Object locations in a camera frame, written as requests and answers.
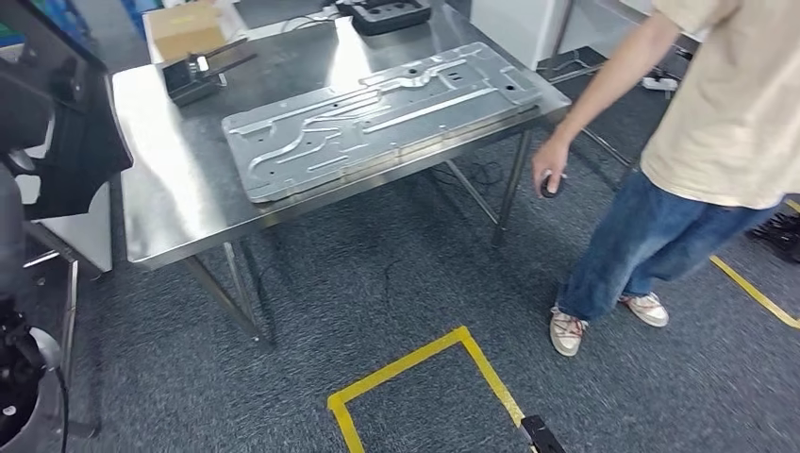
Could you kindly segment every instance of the man's arm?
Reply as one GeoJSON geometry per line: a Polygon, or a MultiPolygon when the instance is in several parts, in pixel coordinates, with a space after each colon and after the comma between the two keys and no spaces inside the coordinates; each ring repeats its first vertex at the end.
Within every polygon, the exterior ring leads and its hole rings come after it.
{"type": "Polygon", "coordinates": [[[680,32],[675,22],[656,11],[625,38],[533,157],[534,187],[539,196],[542,196],[542,182],[548,174],[552,176],[547,190],[558,191],[570,143],[580,131],[636,86],[664,58],[680,32]]]}

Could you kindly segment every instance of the gray carpet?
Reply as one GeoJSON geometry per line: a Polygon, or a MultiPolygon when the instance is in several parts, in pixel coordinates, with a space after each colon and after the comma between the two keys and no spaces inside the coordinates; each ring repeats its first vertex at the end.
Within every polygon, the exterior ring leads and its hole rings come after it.
{"type": "MultiPolygon", "coordinates": [[[[595,129],[635,153],[663,111],[650,94],[634,91],[621,104],[629,109],[595,129]]],[[[537,142],[546,133],[538,129],[537,142]]],[[[502,187],[490,182],[508,174],[514,144],[460,161],[495,205],[502,187]]],[[[81,283],[75,345],[75,415],[102,430],[71,451],[346,451],[327,397],[458,326],[570,453],[800,450],[800,336],[710,266],[659,287],[672,314],[666,329],[617,310],[592,325],[578,357],[552,349],[557,285],[622,174],[585,138],[574,151],[560,198],[538,200],[523,181],[497,250],[469,196],[430,171],[244,238],[238,250],[255,257],[248,283],[260,289],[259,324],[271,336],[265,350],[180,265],[145,273],[125,262],[115,189],[116,268],[81,283]]],[[[784,294],[769,291],[794,300],[797,268],[773,272],[769,254],[754,250],[736,242],[723,256],[765,291],[786,284],[784,294]]],[[[201,258],[225,275],[221,250],[201,258]]],[[[22,303],[54,332],[63,270],[36,269],[31,277],[46,283],[22,303]]],[[[525,451],[460,346],[348,408],[371,452],[525,451]]]]}

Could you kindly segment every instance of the yellow tape square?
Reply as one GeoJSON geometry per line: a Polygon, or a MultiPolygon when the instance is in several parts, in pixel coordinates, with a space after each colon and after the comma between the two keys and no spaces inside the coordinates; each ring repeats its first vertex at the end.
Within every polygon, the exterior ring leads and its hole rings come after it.
{"type": "Polygon", "coordinates": [[[364,453],[364,445],[361,443],[361,438],[356,432],[356,425],[353,423],[353,417],[350,415],[350,411],[347,410],[346,404],[357,396],[369,392],[387,380],[407,371],[409,368],[459,343],[463,344],[467,353],[469,353],[470,357],[475,362],[478,370],[480,370],[480,374],[492,388],[497,398],[500,399],[500,402],[503,403],[514,425],[516,425],[517,428],[520,426],[525,415],[508,392],[506,385],[503,384],[500,377],[494,372],[494,368],[492,368],[492,365],[486,359],[486,356],[483,354],[483,351],[481,351],[480,346],[475,342],[470,331],[467,327],[462,326],[444,335],[439,340],[426,344],[405,357],[384,366],[364,379],[358,380],[328,397],[327,407],[333,412],[334,417],[336,417],[339,428],[342,430],[344,442],[347,444],[350,453],[364,453]]]}

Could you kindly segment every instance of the metal plate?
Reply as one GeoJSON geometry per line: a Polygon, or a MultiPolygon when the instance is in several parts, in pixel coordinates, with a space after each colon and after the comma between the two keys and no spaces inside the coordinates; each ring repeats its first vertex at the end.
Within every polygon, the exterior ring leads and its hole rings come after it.
{"type": "Polygon", "coordinates": [[[275,201],[384,159],[534,109],[541,92],[476,42],[228,116],[223,131],[254,202],[275,201]]]}

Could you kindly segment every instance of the white sneaker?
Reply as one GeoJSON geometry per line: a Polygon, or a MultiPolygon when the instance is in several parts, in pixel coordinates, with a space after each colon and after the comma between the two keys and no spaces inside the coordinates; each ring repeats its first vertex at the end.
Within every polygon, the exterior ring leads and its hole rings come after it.
{"type": "Polygon", "coordinates": [[[667,309],[661,305],[658,296],[650,293],[644,297],[620,297],[620,303],[628,307],[633,314],[653,327],[665,327],[670,321],[667,309]]]}
{"type": "Polygon", "coordinates": [[[562,356],[572,357],[577,354],[583,332],[586,331],[589,323],[562,313],[558,307],[553,307],[552,312],[550,340],[562,356]]]}

